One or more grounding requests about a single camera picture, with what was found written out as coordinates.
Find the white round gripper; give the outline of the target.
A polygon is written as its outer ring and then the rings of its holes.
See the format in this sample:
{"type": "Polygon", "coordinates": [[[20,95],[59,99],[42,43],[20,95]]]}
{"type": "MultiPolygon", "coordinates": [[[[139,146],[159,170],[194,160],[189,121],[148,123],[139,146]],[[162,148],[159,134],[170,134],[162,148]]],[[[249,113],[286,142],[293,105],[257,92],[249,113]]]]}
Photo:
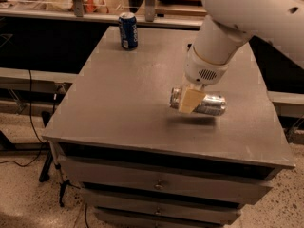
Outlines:
{"type": "MultiPolygon", "coordinates": [[[[214,85],[224,75],[228,68],[226,65],[214,65],[201,59],[191,46],[187,52],[184,66],[184,76],[192,84],[196,85],[214,85]]],[[[190,87],[182,89],[179,112],[190,114],[204,99],[205,93],[190,87]]]]}

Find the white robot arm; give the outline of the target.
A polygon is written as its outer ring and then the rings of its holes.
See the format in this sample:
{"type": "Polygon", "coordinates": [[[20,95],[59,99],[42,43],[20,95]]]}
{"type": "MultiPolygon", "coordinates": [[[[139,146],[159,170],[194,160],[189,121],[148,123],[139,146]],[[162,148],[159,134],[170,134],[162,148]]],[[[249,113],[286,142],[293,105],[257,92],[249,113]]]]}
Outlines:
{"type": "Polygon", "coordinates": [[[256,36],[304,66],[302,0],[201,0],[207,11],[188,50],[179,111],[191,113],[216,84],[234,54],[256,36]]]}

